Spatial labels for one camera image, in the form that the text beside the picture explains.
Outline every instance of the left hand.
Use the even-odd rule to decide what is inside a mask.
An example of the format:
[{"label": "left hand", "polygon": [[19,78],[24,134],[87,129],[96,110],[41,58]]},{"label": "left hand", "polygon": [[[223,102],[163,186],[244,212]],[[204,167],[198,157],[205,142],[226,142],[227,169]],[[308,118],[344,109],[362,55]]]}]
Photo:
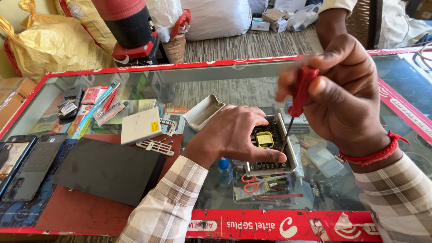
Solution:
[{"label": "left hand", "polygon": [[226,105],[188,142],[182,156],[205,169],[219,157],[249,162],[285,162],[277,150],[254,146],[251,133],[269,122],[258,107]]}]

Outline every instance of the person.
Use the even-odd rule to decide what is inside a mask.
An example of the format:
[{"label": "person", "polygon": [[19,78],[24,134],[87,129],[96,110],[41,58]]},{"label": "person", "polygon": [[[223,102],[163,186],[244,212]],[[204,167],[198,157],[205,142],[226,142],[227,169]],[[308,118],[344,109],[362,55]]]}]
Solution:
[{"label": "person", "polygon": [[[352,12],[357,0],[324,0],[318,11],[316,25],[318,39],[325,49],[330,41],[346,33],[345,19]],[[405,14],[406,2],[382,1],[379,49],[399,48],[432,41],[432,21],[412,19]]]},{"label": "person", "polygon": [[[289,66],[279,78],[277,101],[292,94],[297,70],[303,64],[320,70],[303,106],[318,135],[350,157],[368,156],[390,144],[379,121],[375,64],[354,37],[337,36],[324,54]],[[207,170],[219,157],[285,162],[285,154],[251,143],[253,128],[268,124],[263,116],[259,108],[247,106],[226,105],[217,112],[131,213],[118,242],[184,242]],[[399,148],[369,165],[350,165],[356,183],[368,196],[384,242],[431,242],[432,182]]]}]

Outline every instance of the wicker chair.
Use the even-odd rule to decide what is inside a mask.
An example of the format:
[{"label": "wicker chair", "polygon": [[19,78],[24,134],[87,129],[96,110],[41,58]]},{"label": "wicker chair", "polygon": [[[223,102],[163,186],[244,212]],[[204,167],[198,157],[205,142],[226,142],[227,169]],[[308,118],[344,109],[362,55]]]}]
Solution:
[{"label": "wicker chair", "polygon": [[381,17],[382,0],[358,0],[353,13],[345,20],[346,30],[366,50],[378,49]]}]

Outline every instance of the red counter frame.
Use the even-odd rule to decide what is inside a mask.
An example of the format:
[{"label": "red counter frame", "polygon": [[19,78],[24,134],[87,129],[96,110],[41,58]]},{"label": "red counter frame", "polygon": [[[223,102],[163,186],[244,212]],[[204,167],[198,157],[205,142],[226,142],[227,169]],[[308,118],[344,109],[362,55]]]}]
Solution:
[{"label": "red counter frame", "polygon": [[[414,53],[419,48],[370,50],[371,56]],[[183,64],[119,67],[94,70],[50,72],[42,78],[7,125],[0,131],[3,137],[50,77],[85,74],[107,74],[128,71],[165,70],[190,67],[208,67],[252,62],[296,60],[305,55],[247,58],[224,61],[207,61]],[[378,79],[381,100],[410,125],[427,142],[432,144],[432,121]],[[78,234],[85,232],[58,232],[35,230],[34,227],[0,228],[0,233]],[[301,210],[199,210],[192,211],[187,237],[212,237],[219,239],[257,240],[316,240],[316,241],[381,241],[369,211],[301,211]]]}]

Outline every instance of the screwdriver handle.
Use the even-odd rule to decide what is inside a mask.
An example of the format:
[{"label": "screwdriver handle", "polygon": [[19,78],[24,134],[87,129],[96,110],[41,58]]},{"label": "screwdriver handle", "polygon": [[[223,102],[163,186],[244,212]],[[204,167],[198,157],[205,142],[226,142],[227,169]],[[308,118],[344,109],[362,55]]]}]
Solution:
[{"label": "screwdriver handle", "polygon": [[291,117],[299,117],[303,113],[303,105],[309,98],[309,85],[318,76],[318,69],[303,65],[298,73],[292,96],[292,105],[288,108]]}]

